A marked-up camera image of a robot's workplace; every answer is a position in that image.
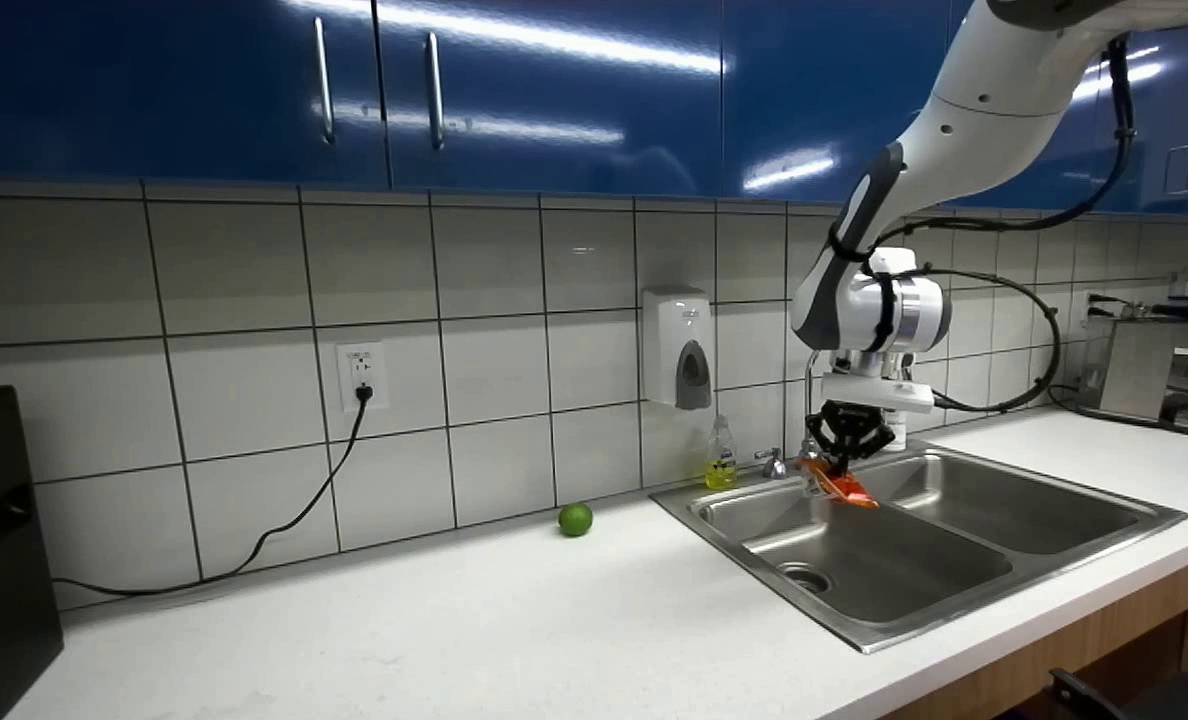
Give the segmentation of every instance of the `sink basin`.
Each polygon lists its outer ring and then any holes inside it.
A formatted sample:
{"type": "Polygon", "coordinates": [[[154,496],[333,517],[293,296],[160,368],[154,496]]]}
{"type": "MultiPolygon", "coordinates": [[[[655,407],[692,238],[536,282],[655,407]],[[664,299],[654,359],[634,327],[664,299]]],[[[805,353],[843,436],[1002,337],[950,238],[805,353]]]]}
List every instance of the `sink basin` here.
{"type": "Polygon", "coordinates": [[[1033,556],[1113,542],[1159,510],[1126,496],[1049,482],[962,456],[878,463],[866,473],[866,482],[883,505],[901,505],[920,518],[1033,556]]]}
{"type": "Polygon", "coordinates": [[[805,474],[655,501],[860,651],[1183,518],[944,453],[860,463],[858,474],[881,501],[878,510],[825,501],[805,474]]]}

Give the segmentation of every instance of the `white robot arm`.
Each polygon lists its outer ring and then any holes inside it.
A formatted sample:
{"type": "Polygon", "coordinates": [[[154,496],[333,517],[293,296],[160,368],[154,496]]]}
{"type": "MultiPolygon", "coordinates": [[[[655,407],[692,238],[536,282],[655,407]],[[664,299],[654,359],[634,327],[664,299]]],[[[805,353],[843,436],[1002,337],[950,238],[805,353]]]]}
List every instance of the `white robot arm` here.
{"type": "Polygon", "coordinates": [[[927,275],[881,280],[916,269],[913,253],[881,246],[860,261],[866,246],[920,208],[1025,172],[1118,34],[1181,24],[1188,0],[972,0],[927,102],[860,178],[794,296],[794,332],[814,353],[852,359],[825,378],[825,396],[932,407],[932,387],[890,375],[890,355],[939,343],[950,299],[927,275]]]}

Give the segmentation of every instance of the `wall socket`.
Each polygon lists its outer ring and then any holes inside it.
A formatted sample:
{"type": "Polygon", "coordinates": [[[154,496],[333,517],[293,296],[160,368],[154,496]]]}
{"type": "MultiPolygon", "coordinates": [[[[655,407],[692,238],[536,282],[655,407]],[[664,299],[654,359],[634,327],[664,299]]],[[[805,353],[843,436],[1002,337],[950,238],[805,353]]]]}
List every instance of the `wall socket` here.
{"type": "Polygon", "coordinates": [[[385,368],[385,343],[339,343],[339,407],[354,414],[355,402],[355,387],[368,385],[374,398],[368,407],[389,407],[389,368],[385,368]]]}

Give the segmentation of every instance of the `black cable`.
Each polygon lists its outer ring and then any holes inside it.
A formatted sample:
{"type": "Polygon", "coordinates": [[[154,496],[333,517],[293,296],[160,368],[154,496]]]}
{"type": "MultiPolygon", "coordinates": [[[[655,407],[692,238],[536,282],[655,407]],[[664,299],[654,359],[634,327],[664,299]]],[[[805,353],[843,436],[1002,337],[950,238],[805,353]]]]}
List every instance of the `black cable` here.
{"type": "Polygon", "coordinates": [[[1054,215],[1040,215],[1040,218],[989,218],[989,215],[926,215],[926,218],[913,218],[913,225],[896,225],[890,231],[878,235],[878,244],[866,253],[866,270],[874,275],[868,261],[881,244],[896,238],[896,235],[913,235],[920,226],[956,226],[956,231],[1044,231],[1044,226],[1055,226],[1055,225],[1068,225],[1086,212],[1094,212],[1113,189],[1118,178],[1126,175],[1128,166],[1128,157],[1132,157],[1132,145],[1137,145],[1137,109],[1132,109],[1132,93],[1128,93],[1128,54],[1126,54],[1126,34],[1118,34],[1103,50],[1110,60],[1110,77],[1113,77],[1113,112],[1118,112],[1118,157],[1113,157],[1113,166],[1103,175],[1103,183],[1086,196],[1080,205],[1064,208],[1064,212],[1054,212],[1054,215]]]}
{"type": "Polygon", "coordinates": [[[314,501],[308,501],[293,518],[267,527],[267,532],[248,546],[248,556],[246,556],[237,569],[228,569],[228,571],[222,571],[222,576],[191,578],[191,583],[168,583],[168,586],[107,586],[107,583],[89,583],[89,578],[72,578],[72,576],[51,576],[51,583],[70,583],[70,586],[83,586],[83,593],[101,593],[101,594],[124,594],[124,601],[133,601],[133,594],[172,594],[172,593],[190,593],[190,586],[205,586],[205,583],[222,583],[222,578],[239,576],[252,561],[261,561],[261,552],[263,552],[263,542],[267,542],[273,535],[300,527],[304,517],[314,517],[314,509],[320,505],[320,496],[336,482],[339,467],[348,463],[348,456],[354,456],[354,447],[355,447],[355,436],[361,436],[368,398],[374,398],[374,387],[361,385],[361,387],[355,387],[355,418],[354,418],[348,447],[343,447],[339,463],[326,474],[326,482],[314,491],[314,501]]]}
{"type": "Polygon", "coordinates": [[[956,269],[932,269],[932,263],[927,269],[916,269],[916,270],[901,270],[896,280],[910,280],[910,275],[963,275],[963,280],[1011,286],[1011,293],[1029,296],[1040,309],[1040,315],[1049,324],[1049,337],[1054,337],[1049,363],[1044,363],[1040,378],[1029,390],[1021,390],[1011,398],[1002,398],[1002,402],[963,402],[963,398],[956,398],[956,396],[950,396],[950,390],[938,387],[938,407],[956,407],[956,413],[1011,413],[1011,407],[1033,402],[1038,396],[1044,396],[1044,390],[1055,387],[1062,359],[1064,359],[1064,332],[1062,332],[1055,309],[1049,309],[1033,286],[1016,282],[1008,275],[991,275],[991,270],[956,270],[956,269]]]}

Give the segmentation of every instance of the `kitchen counter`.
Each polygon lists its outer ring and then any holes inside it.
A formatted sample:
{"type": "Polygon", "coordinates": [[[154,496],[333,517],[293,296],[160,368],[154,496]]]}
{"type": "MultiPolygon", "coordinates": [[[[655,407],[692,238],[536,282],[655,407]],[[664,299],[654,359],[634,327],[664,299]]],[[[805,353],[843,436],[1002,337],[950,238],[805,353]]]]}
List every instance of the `kitchen counter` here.
{"type": "MultiPolygon", "coordinates": [[[[1033,413],[927,436],[1188,510],[1188,436],[1033,413]]],[[[1188,518],[860,657],[647,501],[70,617],[11,720],[881,717],[1188,564],[1188,518]]]]}

